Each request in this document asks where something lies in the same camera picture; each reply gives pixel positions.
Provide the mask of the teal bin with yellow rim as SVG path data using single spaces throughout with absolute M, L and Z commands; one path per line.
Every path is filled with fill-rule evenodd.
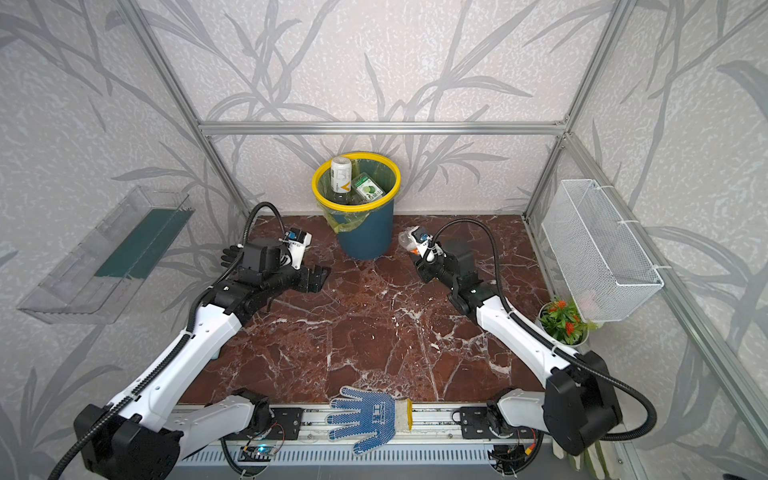
M 311 187 L 316 203 L 326 222 L 336 234 L 342 250 L 356 260 L 374 260 L 387 252 L 393 239 L 394 204 L 402 184 L 399 167 L 389 158 L 372 152 L 350 152 L 352 180 L 367 173 L 386 193 L 378 201 L 362 203 L 354 190 L 348 205 L 332 201 L 330 186 L 331 160 L 318 167 Z

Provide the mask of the white yellow label bottle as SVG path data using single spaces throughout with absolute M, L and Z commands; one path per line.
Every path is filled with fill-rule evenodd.
M 352 162 L 345 156 L 336 156 L 331 160 L 330 186 L 332 201 L 338 205 L 350 203 L 352 180 Z

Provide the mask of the green white label bottle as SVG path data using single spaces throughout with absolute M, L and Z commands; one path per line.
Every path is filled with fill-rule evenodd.
M 352 180 L 352 189 L 362 203 L 372 203 L 386 195 L 367 173 L 361 173 Z

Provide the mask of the orange label bottle top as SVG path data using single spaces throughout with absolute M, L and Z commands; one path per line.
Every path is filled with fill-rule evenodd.
M 408 227 L 398 234 L 399 245 L 407 252 L 418 255 L 418 246 L 420 245 L 418 239 L 414 236 L 414 233 L 418 230 L 417 226 Z

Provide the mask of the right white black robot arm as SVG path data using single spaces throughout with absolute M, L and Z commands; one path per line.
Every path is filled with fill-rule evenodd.
M 499 266 L 493 284 L 482 280 L 467 243 L 441 240 L 420 226 L 402 231 L 398 242 L 423 282 L 436 280 L 447 287 L 448 300 L 458 313 L 503 343 L 541 384 L 540 392 L 512 389 L 495 400 L 490 422 L 496 435 L 527 427 L 579 455 L 601 441 L 641 438 L 656 426 L 652 402 L 614 378 L 602 357 L 556 341 L 510 304 Z

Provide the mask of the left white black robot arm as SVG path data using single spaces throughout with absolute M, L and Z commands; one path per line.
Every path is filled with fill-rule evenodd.
M 259 310 L 288 290 L 317 293 L 329 276 L 327 267 L 304 265 L 312 241 L 305 230 L 284 228 L 277 239 L 249 238 L 264 208 L 277 210 L 270 202 L 251 210 L 239 243 L 223 251 L 224 272 L 192 301 L 174 342 L 106 405 L 88 405 L 80 412 L 74 422 L 77 441 L 50 478 L 61 478 L 80 457 L 87 470 L 106 479 L 164 479 L 181 459 L 217 438 L 267 430 L 268 400 L 248 390 L 199 410 L 189 420 L 171 418 L 214 354 Z

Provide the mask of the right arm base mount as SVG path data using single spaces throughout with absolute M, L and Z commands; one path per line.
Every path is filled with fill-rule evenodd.
M 499 436 L 492 430 L 485 406 L 462 406 L 451 413 L 451 420 L 460 427 L 465 440 L 494 440 Z

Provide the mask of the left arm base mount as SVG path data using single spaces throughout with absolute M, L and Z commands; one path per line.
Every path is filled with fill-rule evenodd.
M 257 423 L 242 434 L 249 440 L 297 440 L 304 410 L 299 407 L 271 408 L 257 415 Z

